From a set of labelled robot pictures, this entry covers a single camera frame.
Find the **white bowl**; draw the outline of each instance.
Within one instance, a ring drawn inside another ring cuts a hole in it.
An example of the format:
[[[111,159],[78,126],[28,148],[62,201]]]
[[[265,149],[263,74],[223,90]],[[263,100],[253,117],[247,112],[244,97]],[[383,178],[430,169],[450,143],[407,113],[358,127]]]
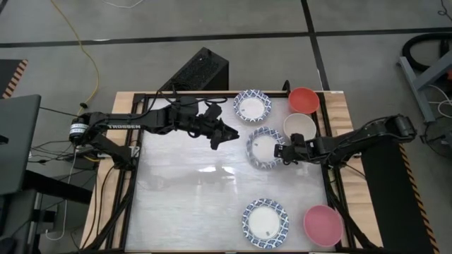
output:
[[[316,137],[316,124],[305,114],[291,114],[284,120],[284,134],[290,138],[293,133],[303,134],[305,140]]]

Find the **yellow cable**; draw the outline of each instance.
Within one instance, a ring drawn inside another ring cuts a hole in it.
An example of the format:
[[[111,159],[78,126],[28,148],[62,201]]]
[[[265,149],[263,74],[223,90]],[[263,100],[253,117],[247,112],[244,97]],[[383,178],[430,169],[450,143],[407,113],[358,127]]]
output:
[[[91,62],[93,63],[94,68],[96,69],[96,87],[94,88],[93,92],[91,93],[91,95],[89,96],[89,98],[86,99],[85,103],[87,104],[93,97],[94,95],[97,93],[97,89],[99,88],[99,79],[100,79],[100,75],[99,75],[99,69],[97,68],[96,63],[94,62],[94,59],[91,57],[91,55],[89,55],[89,53],[87,53],[87,51],[85,50],[85,48],[83,48],[82,42],[80,40],[80,37],[78,36],[76,30],[73,28],[71,22],[69,22],[68,18],[63,14],[63,12],[58,8],[57,4],[54,2],[54,0],[50,0],[51,3],[54,5],[55,9],[61,14],[61,16],[64,18],[64,20],[66,21],[66,23],[69,25],[69,27],[72,29],[72,32],[74,33],[74,35],[77,38],[77,42],[78,45],[80,46],[80,49],[82,50],[82,52],[91,60]],[[80,109],[78,110],[77,116],[80,115],[80,113],[83,111],[83,108],[80,107]]]
[[[83,156],[85,159],[89,160],[90,162],[100,162],[100,159],[92,159],[89,158],[88,156]]]

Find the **red bowl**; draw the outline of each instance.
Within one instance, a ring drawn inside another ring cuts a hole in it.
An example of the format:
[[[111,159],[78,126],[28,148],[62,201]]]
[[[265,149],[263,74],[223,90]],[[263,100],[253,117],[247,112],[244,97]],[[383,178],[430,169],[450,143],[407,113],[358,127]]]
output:
[[[309,88],[299,87],[289,94],[290,109],[297,113],[314,113],[319,108],[319,105],[319,96]]]
[[[304,231],[318,246],[331,247],[337,244],[342,238],[343,229],[338,212],[326,205],[313,206],[304,215]]]

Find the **white table surface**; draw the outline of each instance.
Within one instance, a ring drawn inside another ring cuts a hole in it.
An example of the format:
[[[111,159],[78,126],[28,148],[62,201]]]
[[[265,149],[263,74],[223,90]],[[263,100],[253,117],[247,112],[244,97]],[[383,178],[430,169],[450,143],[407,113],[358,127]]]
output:
[[[281,164],[263,171],[246,157],[246,140],[256,128],[268,126],[284,135],[283,121],[290,114],[287,98],[271,99],[269,117],[254,124],[235,115],[233,99],[220,104],[220,117],[239,131],[240,139],[221,143],[216,151],[203,136],[145,132],[127,250],[263,250],[242,231],[245,207],[259,198],[276,200],[289,215],[289,233],[276,250],[332,250],[313,244],[303,230],[304,213],[314,205],[326,205],[320,166]],[[154,109],[167,104],[157,99]],[[206,109],[199,104],[200,113]]]

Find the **pink bowl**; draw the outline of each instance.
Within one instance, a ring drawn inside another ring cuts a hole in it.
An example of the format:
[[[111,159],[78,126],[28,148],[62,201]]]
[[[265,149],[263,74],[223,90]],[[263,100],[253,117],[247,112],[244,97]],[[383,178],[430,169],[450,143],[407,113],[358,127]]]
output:
[[[313,206],[304,215],[304,231],[318,246],[337,244],[342,238],[343,228],[340,214],[326,205]]]

